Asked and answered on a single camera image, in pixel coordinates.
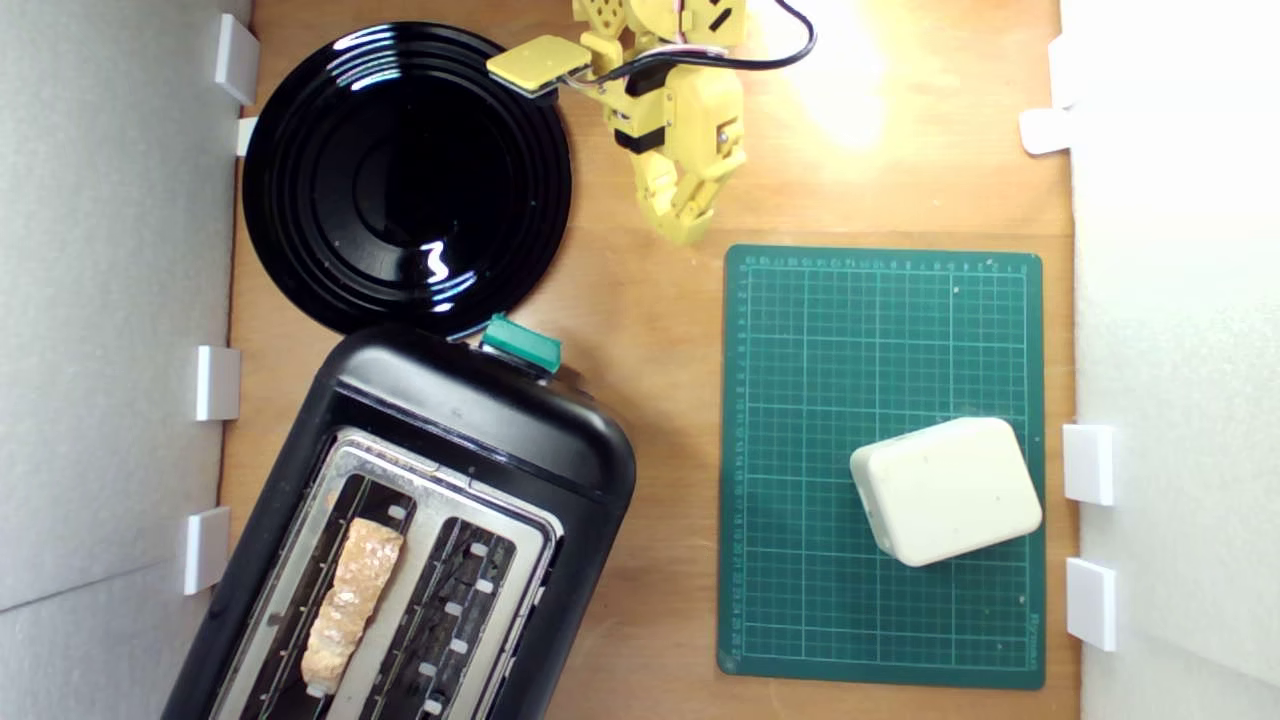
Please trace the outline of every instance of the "wire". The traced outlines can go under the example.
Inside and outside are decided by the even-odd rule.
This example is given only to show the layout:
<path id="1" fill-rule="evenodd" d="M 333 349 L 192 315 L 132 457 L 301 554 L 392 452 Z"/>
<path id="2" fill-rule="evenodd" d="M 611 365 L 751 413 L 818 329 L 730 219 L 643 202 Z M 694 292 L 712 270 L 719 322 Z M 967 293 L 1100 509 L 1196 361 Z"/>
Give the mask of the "wire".
<path id="1" fill-rule="evenodd" d="M 652 58 L 654 55 L 675 55 L 680 53 L 701 53 L 704 55 L 712 55 L 716 58 L 724 58 L 726 55 L 728 55 L 728 50 L 718 47 L 716 45 L 687 45 L 682 42 L 675 42 L 669 45 L 659 45 L 658 47 L 650 47 L 649 50 L 645 50 L 644 53 L 636 55 L 635 60 L 639 60 L 640 58 Z M 577 90 L 589 90 L 593 87 L 599 87 L 600 85 L 604 83 L 604 81 L 600 79 L 588 78 L 586 76 L 590 72 L 591 72 L 590 69 L 585 69 L 580 70 L 575 76 L 562 76 L 561 82 L 568 85 L 570 87 L 575 87 Z"/>
<path id="2" fill-rule="evenodd" d="M 650 55 L 669 55 L 672 53 L 703 53 L 705 55 L 716 55 L 717 58 L 728 55 L 728 50 L 716 45 L 689 45 L 685 42 L 673 42 L 669 45 L 650 47 L 649 50 L 636 55 L 635 59 L 639 60 L 640 58 L 649 58 Z"/>
<path id="3" fill-rule="evenodd" d="M 664 45 L 660 47 L 654 47 L 648 53 L 637 55 L 635 59 L 613 68 L 612 70 L 604 73 L 598 78 L 591 78 L 584 81 L 581 78 L 573 78 L 573 82 L 598 86 L 605 82 L 611 82 L 618 78 L 627 77 L 630 74 L 637 73 L 643 69 L 652 68 L 659 64 L 676 64 L 676 65 L 703 65 L 712 68 L 728 68 L 733 70 L 777 70 L 794 65 L 800 60 L 805 59 L 809 53 L 813 51 L 814 44 L 818 41 L 818 31 L 814 29 L 813 22 L 809 20 L 800 10 L 791 6 L 787 0 L 774 0 L 780 8 L 782 8 L 788 15 L 797 19 L 800 24 L 804 26 L 805 32 L 809 33 L 808 40 L 800 50 L 786 55 L 783 58 L 772 58 L 768 60 L 755 60 L 755 59 L 739 59 L 739 58 L 724 58 L 721 55 L 710 54 L 705 50 L 708 46 L 690 46 L 684 44 L 677 45 Z"/>

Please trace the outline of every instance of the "bread slice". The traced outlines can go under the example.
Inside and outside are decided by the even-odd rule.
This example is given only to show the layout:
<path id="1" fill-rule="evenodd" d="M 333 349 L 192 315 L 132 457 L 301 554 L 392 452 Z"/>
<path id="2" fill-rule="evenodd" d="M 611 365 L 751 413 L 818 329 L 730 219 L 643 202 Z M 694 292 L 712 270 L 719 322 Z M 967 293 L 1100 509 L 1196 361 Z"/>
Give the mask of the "bread slice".
<path id="1" fill-rule="evenodd" d="M 316 612 L 302 653 L 302 679 L 312 694 L 338 692 L 403 542 L 403 536 L 378 523 L 362 518 L 351 521 L 333 587 Z"/>

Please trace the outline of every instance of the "black cable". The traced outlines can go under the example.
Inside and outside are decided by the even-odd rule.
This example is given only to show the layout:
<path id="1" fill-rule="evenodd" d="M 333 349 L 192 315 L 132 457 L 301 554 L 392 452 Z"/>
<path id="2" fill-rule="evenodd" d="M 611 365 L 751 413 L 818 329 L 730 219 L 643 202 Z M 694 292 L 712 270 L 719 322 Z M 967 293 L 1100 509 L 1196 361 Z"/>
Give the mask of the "black cable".
<path id="1" fill-rule="evenodd" d="M 623 63 L 617 68 L 604 73 L 603 76 L 591 81 L 593 85 L 600 85 L 618 78 L 627 77 L 632 73 L 643 70 L 645 68 L 652 68 L 663 63 L 676 64 L 676 65 L 704 65 L 710 68 L 728 68 L 733 70 L 777 70 L 786 68 L 787 65 L 794 65 L 803 60 L 809 53 L 813 51 L 814 44 L 818 41 L 818 32 L 813 27 L 813 22 L 809 20 L 800 10 L 792 8 L 786 0 L 774 0 L 780 8 L 787 12 L 792 18 L 800 20 L 805 31 L 809 33 L 809 38 L 805 41 L 804 47 L 796 50 L 795 53 L 785 58 L 773 58 L 769 60 L 749 60 L 739 58 L 719 58 L 716 55 L 707 55 L 704 53 L 662 53 L 654 55 L 645 55 L 644 58 L 636 58 L 630 63 Z"/>

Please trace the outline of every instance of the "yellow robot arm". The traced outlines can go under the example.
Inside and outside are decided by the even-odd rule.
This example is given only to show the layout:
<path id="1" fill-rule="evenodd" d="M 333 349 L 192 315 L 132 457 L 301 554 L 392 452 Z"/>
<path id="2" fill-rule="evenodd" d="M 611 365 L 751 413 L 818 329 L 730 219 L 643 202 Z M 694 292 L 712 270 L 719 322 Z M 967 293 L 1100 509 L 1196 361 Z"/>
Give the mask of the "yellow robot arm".
<path id="1" fill-rule="evenodd" d="M 746 161 L 741 82 L 732 69 L 675 63 L 605 78 L 681 47 L 727 53 L 742 41 L 745 0 L 573 0 L 573 17 L 589 26 L 579 42 L 543 36 L 493 58 L 489 72 L 530 96 L 566 83 L 604 105 L 614 140 L 632 155 L 649 222 L 677 243 L 696 242 Z M 620 40 L 627 28 L 631 47 Z"/>

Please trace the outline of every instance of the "black plate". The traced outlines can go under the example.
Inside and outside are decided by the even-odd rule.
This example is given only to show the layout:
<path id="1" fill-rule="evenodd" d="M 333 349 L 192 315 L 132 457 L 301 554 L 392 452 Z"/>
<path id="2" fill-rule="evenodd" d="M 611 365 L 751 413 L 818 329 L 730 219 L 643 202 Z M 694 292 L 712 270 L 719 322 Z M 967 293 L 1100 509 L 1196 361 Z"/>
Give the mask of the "black plate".
<path id="1" fill-rule="evenodd" d="M 244 159 L 244 220 L 311 318 L 457 337 L 541 278 L 568 220 L 568 142 L 554 108 L 489 78 L 500 51 L 448 26 L 378 26 L 271 95 Z"/>

